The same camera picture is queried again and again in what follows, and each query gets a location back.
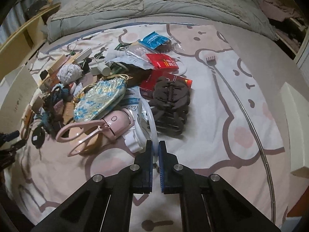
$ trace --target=red box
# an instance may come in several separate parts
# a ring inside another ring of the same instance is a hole
[[[184,82],[186,82],[188,88],[191,88],[192,85],[192,80],[187,79],[187,78],[183,78],[180,76],[176,76],[173,74],[169,74],[167,72],[164,71],[160,71],[160,70],[152,70],[150,76],[144,80],[140,87],[139,87],[139,91],[141,93],[141,96],[145,99],[149,99],[151,100],[153,98],[153,91],[155,90],[155,84],[157,82],[157,79],[161,76],[164,76],[166,78],[168,78],[170,81],[177,81],[177,80],[182,80]]]

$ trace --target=mattress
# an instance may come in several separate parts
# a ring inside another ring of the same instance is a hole
[[[200,4],[177,1],[144,0],[144,9],[141,11],[110,10],[90,15],[74,16],[58,20],[49,18],[47,22],[48,40],[50,42],[54,42],[55,40],[72,33],[80,32],[116,21],[131,18],[142,18],[145,16],[188,16],[210,19],[213,21],[219,21],[239,26],[244,29],[265,35],[272,40],[277,40],[277,37],[272,29],[272,26],[269,24],[268,19],[261,12],[261,10],[257,8],[254,1],[241,0],[241,2],[248,10],[255,11],[257,17],[254,20],[250,20],[250,22],[246,23],[233,15]]]

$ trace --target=bed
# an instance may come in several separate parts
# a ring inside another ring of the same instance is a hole
[[[295,63],[268,37],[238,26],[188,15],[133,18],[67,35],[45,45],[33,60],[32,75],[39,81],[40,71],[62,53],[91,46],[95,54],[102,48],[104,51],[113,48],[119,42],[135,41],[139,34],[149,31],[175,37],[184,49],[177,57],[191,64],[185,74],[193,80],[190,121],[181,138],[160,137],[166,141],[168,152],[175,153],[179,162],[196,173],[218,173],[271,219],[270,190],[260,152],[252,138],[240,141],[242,137],[251,137],[251,133],[221,74],[246,103],[245,108],[254,118],[262,144],[268,144],[263,151],[274,186],[275,223],[280,226],[287,212],[305,192],[309,180],[290,174],[288,126],[279,92],[285,82],[307,100],[309,91]],[[209,44],[215,45],[216,49],[211,50]],[[205,52],[215,52],[224,60],[218,63],[217,70],[205,66]],[[205,112],[204,116],[198,115],[201,111]],[[232,137],[228,134],[226,139],[223,126],[227,120],[233,125],[231,115],[242,128],[231,127],[234,130]],[[216,123],[218,128],[211,130],[208,122]],[[231,143],[230,151],[226,150],[226,141]],[[125,138],[89,157],[68,158],[69,150],[65,144],[51,139],[47,139],[40,151],[28,142],[27,147],[18,152],[16,162],[5,171],[8,195],[34,224],[94,174],[115,174],[130,165],[134,158],[126,148]],[[158,231],[182,230],[178,196],[162,195],[158,178],[155,168],[153,193],[134,195],[130,231],[151,231],[143,223],[146,220],[168,221],[167,225],[155,228]]]

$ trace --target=cartoon face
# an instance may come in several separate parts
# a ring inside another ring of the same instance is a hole
[[[169,32],[180,42],[181,49],[176,50],[182,54],[194,55],[199,49],[214,52],[232,50],[225,38],[213,25],[186,26],[170,24]]]

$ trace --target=pink cloth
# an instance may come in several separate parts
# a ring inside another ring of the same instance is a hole
[[[284,21],[286,18],[298,18],[300,14],[293,8],[284,6],[278,0],[259,0],[259,5],[263,13],[270,19]]]

